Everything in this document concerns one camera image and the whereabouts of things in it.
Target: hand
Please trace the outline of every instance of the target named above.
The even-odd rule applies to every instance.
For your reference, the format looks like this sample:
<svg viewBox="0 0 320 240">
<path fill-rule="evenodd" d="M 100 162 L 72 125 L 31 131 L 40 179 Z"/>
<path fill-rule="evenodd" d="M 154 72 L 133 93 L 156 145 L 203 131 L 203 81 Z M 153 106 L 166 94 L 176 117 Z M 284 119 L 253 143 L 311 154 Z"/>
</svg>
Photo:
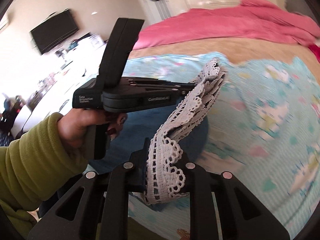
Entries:
<svg viewBox="0 0 320 240">
<path fill-rule="evenodd" d="M 84 142 L 87 126 L 110 123 L 108 135 L 111 139 L 117 137 L 127 119 L 127 114 L 112 114 L 104 110 L 71 109 L 58 121 L 58 133 L 63 146 L 80 148 Z"/>
</svg>

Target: pink blanket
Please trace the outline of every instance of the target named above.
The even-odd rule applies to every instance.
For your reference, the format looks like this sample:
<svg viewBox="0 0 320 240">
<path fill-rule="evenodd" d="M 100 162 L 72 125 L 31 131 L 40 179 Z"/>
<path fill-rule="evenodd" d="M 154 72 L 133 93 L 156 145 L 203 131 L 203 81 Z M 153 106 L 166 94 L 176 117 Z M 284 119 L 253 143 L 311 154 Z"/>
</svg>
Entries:
<svg viewBox="0 0 320 240">
<path fill-rule="evenodd" d="M 308 46 L 320 37 L 307 16 L 289 13 L 267 0 L 242 0 L 231 8 L 191 9 L 140 32 L 133 49 L 218 37 L 263 39 Z"/>
</svg>

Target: olive green fleece sleeve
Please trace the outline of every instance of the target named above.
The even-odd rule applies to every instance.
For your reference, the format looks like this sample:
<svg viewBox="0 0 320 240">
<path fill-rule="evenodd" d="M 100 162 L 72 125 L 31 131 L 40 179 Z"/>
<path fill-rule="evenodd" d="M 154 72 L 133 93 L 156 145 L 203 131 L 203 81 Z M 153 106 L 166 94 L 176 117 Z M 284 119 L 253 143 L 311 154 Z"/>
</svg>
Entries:
<svg viewBox="0 0 320 240">
<path fill-rule="evenodd" d="M 84 158 L 70 157 L 63 148 L 57 130 L 61 117 L 52 114 L 9 147 L 0 147 L 0 204 L 25 238 L 36 223 L 27 211 L 87 166 Z"/>
</svg>

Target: bundle of lace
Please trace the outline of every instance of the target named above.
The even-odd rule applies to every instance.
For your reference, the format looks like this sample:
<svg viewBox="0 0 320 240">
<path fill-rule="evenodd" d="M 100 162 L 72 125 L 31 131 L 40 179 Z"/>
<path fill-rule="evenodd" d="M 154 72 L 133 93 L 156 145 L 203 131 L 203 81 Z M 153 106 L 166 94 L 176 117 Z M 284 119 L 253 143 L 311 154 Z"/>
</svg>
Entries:
<svg viewBox="0 0 320 240">
<path fill-rule="evenodd" d="M 185 175 L 174 164 L 183 154 L 178 142 L 201 123 L 214 104 L 226 78 L 226 69 L 212 59 L 202 69 L 176 110 L 161 125 L 151 140 L 147 161 L 146 192 L 137 195 L 146 204 L 166 203 L 184 196 L 179 193 Z"/>
</svg>

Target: metal screw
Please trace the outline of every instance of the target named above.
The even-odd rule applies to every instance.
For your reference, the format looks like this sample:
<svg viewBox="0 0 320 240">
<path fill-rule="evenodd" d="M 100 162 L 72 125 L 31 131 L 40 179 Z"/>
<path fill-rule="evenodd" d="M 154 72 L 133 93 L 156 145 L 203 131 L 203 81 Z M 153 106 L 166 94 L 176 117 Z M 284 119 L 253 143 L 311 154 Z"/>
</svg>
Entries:
<svg viewBox="0 0 320 240">
<path fill-rule="evenodd" d="M 223 177 L 225 178 L 225 179 L 231 179 L 232 178 L 232 173 L 230 173 L 230 172 L 224 172 L 223 173 Z"/>
<path fill-rule="evenodd" d="M 194 163 L 187 163 L 186 164 L 186 168 L 189 169 L 189 170 L 192 170 L 196 167 L 196 165 Z"/>
<path fill-rule="evenodd" d="M 93 179 L 96 176 L 96 173 L 94 171 L 89 171 L 85 176 L 87 179 Z"/>
<path fill-rule="evenodd" d="M 130 162 L 125 163 L 125 164 L 123 164 L 123 167 L 124 167 L 125 169 L 131 169 L 131 168 L 133 167 L 133 163 L 130 163 Z"/>
</svg>

